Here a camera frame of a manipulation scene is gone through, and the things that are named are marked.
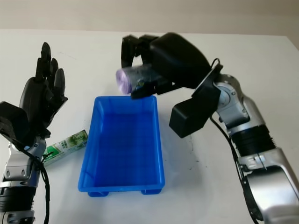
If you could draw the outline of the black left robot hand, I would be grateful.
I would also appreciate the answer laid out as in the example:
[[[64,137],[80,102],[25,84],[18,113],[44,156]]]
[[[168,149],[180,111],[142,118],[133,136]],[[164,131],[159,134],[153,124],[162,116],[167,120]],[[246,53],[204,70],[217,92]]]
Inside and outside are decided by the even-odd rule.
[[[26,112],[34,135],[44,139],[50,137],[48,127],[68,100],[64,92],[64,70],[58,67],[57,60],[51,57],[49,44],[44,42],[37,60],[36,75],[26,82],[20,99],[20,108]]]

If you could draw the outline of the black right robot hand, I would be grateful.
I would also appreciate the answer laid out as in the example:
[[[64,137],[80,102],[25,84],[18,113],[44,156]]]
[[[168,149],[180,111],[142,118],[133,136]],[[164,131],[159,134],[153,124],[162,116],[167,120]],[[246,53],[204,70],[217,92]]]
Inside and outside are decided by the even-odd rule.
[[[137,99],[195,89],[210,70],[206,57],[179,34],[128,35],[122,39],[116,83],[123,94]]]

